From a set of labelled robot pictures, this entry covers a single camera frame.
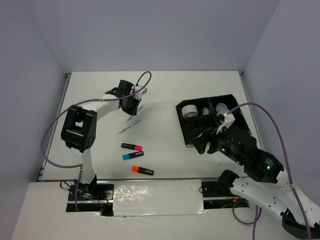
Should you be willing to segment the green pen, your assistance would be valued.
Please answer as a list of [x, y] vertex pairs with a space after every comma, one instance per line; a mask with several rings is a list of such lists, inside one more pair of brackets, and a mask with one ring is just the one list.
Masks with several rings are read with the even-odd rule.
[[119, 131], [117, 134], [120, 135], [122, 133], [124, 133], [125, 131], [129, 130], [130, 128], [132, 128], [133, 126], [135, 126], [136, 124], [138, 124], [141, 120], [137, 120], [133, 123], [131, 123], [130, 125], [126, 126], [124, 129], [122, 129], [121, 131]]

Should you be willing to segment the clear paperclip jar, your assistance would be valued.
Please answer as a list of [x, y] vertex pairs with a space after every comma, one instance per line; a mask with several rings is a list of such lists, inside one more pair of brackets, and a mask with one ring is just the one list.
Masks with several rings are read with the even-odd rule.
[[215, 107], [217, 113], [226, 113], [228, 112], [228, 107], [224, 103], [218, 103]]

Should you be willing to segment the pink highlighter marker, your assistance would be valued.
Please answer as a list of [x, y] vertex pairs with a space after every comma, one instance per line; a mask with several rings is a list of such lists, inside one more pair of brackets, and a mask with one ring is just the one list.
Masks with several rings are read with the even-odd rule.
[[142, 151], [143, 147], [136, 144], [130, 144], [130, 143], [122, 143], [121, 147], [124, 149], [134, 150], [134, 151]]

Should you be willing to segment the small clear tape roll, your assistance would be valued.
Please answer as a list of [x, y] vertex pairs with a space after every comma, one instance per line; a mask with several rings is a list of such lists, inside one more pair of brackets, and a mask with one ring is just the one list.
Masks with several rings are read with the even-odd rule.
[[207, 107], [204, 107], [204, 108], [202, 109], [202, 115], [203, 115], [203, 116], [207, 116], [207, 115], [209, 115], [209, 114], [210, 114], [209, 109], [208, 109]]

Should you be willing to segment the large white tape roll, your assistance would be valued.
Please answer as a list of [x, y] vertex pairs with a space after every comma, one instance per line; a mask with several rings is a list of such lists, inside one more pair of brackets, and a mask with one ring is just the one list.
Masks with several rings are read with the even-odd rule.
[[199, 115], [198, 109], [194, 104], [186, 105], [181, 109], [184, 119], [197, 117]]

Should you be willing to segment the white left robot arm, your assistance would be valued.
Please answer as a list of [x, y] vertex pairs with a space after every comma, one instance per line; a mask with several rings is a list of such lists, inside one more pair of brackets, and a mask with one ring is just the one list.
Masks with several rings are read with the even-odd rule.
[[105, 92], [101, 99], [68, 108], [61, 139], [70, 149], [73, 163], [82, 166], [80, 179], [75, 179], [74, 184], [86, 199], [91, 200], [98, 193], [91, 155], [91, 147], [96, 140], [97, 122], [119, 109], [135, 116], [143, 94], [143, 86], [121, 80], [117, 87]]

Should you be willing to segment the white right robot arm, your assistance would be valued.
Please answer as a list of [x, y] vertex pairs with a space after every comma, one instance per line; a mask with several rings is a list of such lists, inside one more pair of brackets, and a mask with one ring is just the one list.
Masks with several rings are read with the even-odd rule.
[[319, 239], [320, 207], [298, 187], [290, 183], [284, 166], [271, 153], [257, 147], [257, 140], [244, 129], [224, 129], [217, 133], [207, 129], [190, 141], [203, 154], [220, 152], [239, 166], [263, 188], [249, 184], [231, 170], [224, 170], [217, 180], [223, 196], [236, 195], [258, 205], [298, 239]]

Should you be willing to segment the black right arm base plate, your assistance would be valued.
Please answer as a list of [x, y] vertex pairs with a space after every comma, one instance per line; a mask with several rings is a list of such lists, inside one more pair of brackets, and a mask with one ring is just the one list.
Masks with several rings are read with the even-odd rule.
[[242, 197], [231, 193], [233, 184], [225, 180], [202, 181], [198, 191], [204, 200], [238, 200]]

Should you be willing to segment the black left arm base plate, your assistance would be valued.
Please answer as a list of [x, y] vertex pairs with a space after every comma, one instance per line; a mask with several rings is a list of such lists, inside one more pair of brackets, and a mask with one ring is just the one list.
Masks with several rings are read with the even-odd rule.
[[113, 184], [98, 184], [92, 193], [87, 193], [81, 188], [78, 189], [77, 200], [112, 200], [114, 195]]

